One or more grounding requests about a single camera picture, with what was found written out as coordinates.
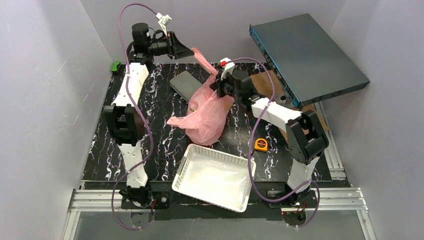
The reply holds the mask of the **pink plastic bag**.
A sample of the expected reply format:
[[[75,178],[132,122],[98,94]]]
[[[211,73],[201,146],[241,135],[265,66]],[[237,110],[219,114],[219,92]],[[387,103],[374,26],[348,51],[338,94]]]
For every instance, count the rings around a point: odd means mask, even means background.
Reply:
[[[194,144],[210,146],[221,137],[234,98],[228,95],[218,97],[217,92],[210,88],[216,81],[218,71],[197,48],[193,47],[191,50],[197,62],[209,73],[209,77],[190,98],[186,116],[172,116],[166,124],[185,130]]]

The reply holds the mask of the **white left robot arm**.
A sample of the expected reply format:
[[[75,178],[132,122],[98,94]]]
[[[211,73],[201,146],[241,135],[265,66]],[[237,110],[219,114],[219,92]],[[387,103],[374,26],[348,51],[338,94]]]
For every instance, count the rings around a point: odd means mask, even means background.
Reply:
[[[154,67],[154,57],[166,55],[178,60],[194,55],[172,31],[162,26],[153,34],[147,23],[132,26],[133,41],[124,47],[125,77],[119,92],[110,105],[103,108],[107,129],[117,144],[126,171],[126,189],[120,194],[127,200],[146,207],[153,201],[149,177],[142,163],[142,138],[149,129],[140,115],[140,94]]]

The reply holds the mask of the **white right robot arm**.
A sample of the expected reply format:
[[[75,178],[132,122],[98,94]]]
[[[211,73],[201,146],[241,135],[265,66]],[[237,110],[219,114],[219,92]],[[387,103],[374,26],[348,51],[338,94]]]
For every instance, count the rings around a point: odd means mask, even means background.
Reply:
[[[245,70],[223,73],[209,87],[219,98],[233,97],[259,121],[265,120],[285,132],[293,163],[284,192],[270,197],[269,202],[302,200],[310,191],[316,163],[329,146],[318,115],[312,110],[301,112],[286,108],[260,94]]]

